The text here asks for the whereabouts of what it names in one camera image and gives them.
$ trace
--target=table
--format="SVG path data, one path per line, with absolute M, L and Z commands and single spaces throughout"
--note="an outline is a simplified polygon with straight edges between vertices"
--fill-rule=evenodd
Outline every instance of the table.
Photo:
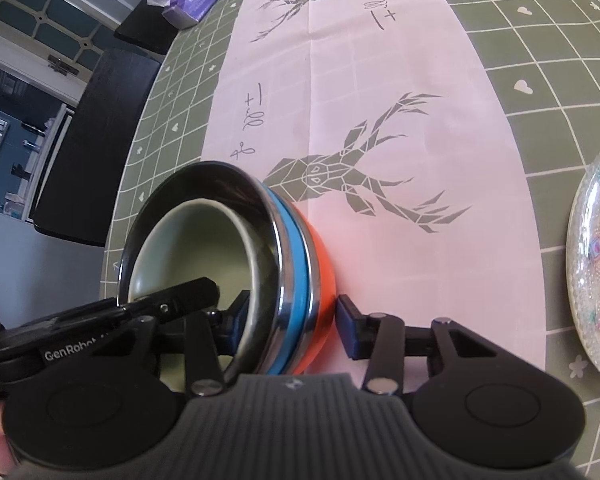
M 242 2 L 220 0 L 198 27 L 178 35 L 163 63 L 118 194 L 102 296 L 116 293 L 124 240 L 146 197 L 174 170 L 203 155 L 219 67 L 228 62 Z M 520 153 L 542 261 L 546 370 L 573 388 L 586 407 L 586 432 L 573 462 L 600 479 L 600 374 L 574 330 L 564 277 L 571 202 L 600 151 L 600 0 L 446 2 L 482 62 Z M 373 14 L 380 28 L 394 18 L 387 10 L 385 21 Z

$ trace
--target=blue wall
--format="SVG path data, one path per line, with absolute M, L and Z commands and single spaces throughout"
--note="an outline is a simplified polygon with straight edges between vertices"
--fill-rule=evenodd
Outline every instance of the blue wall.
M 11 328 L 96 301 L 104 250 L 51 238 L 0 213 L 0 320 Z
M 0 119 L 9 123 L 9 129 L 0 144 L 0 204 L 4 205 L 4 194 L 17 193 L 21 183 L 19 177 L 11 174 L 11 168 L 18 164 L 26 168 L 31 153 L 23 147 L 22 141 L 35 143 L 37 136 L 21 127 L 19 120 L 1 111 Z

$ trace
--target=screw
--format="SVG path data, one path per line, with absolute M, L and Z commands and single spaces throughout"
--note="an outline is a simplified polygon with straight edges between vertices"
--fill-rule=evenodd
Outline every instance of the screw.
M 391 395 L 398 389 L 398 383 L 387 377 L 376 377 L 366 384 L 366 389 L 376 395 Z
M 222 384 L 213 379 L 200 379 L 191 385 L 191 391 L 199 397 L 212 397 L 222 392 Z

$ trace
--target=stacked bowls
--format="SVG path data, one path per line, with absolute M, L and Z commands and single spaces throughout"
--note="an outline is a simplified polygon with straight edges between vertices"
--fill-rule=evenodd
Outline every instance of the stacked bowls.
M 224 376 L 299 374 L 333 322 L 335 279 L 324 244 L 292 204 L 223 162 L 181 168 L 147 199 L 127 237 L 118 302 L 206 276 L 219 309 L 250 292 Z

